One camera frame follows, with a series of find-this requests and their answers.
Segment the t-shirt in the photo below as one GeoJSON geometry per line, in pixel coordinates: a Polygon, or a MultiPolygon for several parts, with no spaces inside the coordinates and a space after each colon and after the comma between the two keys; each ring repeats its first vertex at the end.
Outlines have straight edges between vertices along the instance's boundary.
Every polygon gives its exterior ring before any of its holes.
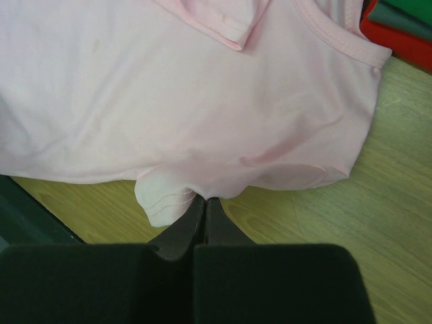
{"type": "Polygon", "coordinates": [[[218,2],[4,1],[0,173],[136,180],[154,226],[347,178],[391,54],[362,0],[218,2]]]}

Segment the t-shirt sleeve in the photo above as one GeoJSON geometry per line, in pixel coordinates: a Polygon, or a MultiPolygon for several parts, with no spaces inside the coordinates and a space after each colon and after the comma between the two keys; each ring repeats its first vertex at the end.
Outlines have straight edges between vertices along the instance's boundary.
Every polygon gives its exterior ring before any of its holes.
{"type": "Polygon", "coordinates": [[[169,13],[226,46],[243,49],[269,0],[154,0],[169,13]]]}

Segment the wood grain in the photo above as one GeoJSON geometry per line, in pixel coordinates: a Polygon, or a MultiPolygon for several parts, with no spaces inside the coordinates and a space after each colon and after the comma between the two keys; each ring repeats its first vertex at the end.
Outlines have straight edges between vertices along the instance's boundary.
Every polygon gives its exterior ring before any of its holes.
{"type": "MultiPolygon", "coordinates": [[[[89,243],[146,242],[132,182],[16,178],[89,243]]],[[[392,58],[349,180],[302,192],[248,188],[223,201],[258,243],[331,242],[357,259],[380,323],[432,323],[432,76],[392,58]]]]}

